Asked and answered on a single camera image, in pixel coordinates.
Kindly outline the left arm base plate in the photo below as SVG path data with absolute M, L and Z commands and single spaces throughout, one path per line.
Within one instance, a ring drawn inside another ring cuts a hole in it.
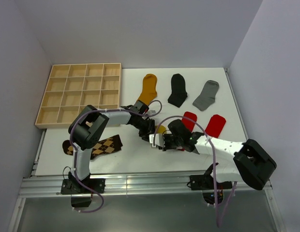
M 90 194 L 93 193 L 87 188 L 84 188 L 77 184 L 80 188 L 75 188 L 73 182 L 70 179 L 64 179 L 62 182 L 62 187 L 60 190 L 61 195 L 72 195 L 72 194 Z M 88 184 L 85 184 L 90 189 L 94 190 L 97 193 L 103 193 L 105 189 L 105 179 L 104 178 L 90 178 Z

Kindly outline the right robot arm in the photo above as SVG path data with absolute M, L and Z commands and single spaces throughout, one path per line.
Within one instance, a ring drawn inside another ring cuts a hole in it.
M 262 190 L 277 168 L 274 159 L 253 139 L 233 142 L 204 132 L 191 132 L 180 119 L 170 122 L 168 128 L 170 132 L 161 138 L 163 150 L 183 148 L 212 156 L 213 162 L 204 173 L 204 183 L 210 189 L 221 183 L 243 181 L 255 190 Z

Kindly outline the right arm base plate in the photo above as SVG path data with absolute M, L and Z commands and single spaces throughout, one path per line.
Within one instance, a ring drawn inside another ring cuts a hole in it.
M 211 175 L 191 175 L 190 180 L 187 183 L 187 187 L 191 190 L 211 190 L 214 189 L 213 177 Z M 226 181 L 222 183 L 216 183 L 217 189 L 232 189 L 232 182 Z

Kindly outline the yellow bear sock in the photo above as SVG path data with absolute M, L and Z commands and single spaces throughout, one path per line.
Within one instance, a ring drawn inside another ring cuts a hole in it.
M 163 125 L 160 125 L 160 126 L 156 125 L 156 126 L 155 126 L 155 129 L 156 129 L 156 133 L 157 133 L 157 134 L 164 134 L 164 133 L 167 132 L 166 127 L 163 126 Z

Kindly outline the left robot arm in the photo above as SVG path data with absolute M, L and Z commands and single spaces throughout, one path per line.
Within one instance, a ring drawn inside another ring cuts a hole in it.
M 70 143 L 73 147 L 73 167 L 71 175 L 75 178 L 72 188 L 78 193 L 89 189 L 90 157 L 94 146 L 99 142 L 108 126 L 131 125 L 138 129 L 138 135 L 148 141 L 155 131 L 155 121 L 145 113 L 148 106 L 141 101 L 134 105 L 117 109 L 97 109 L 87 105 L 69 127 Z

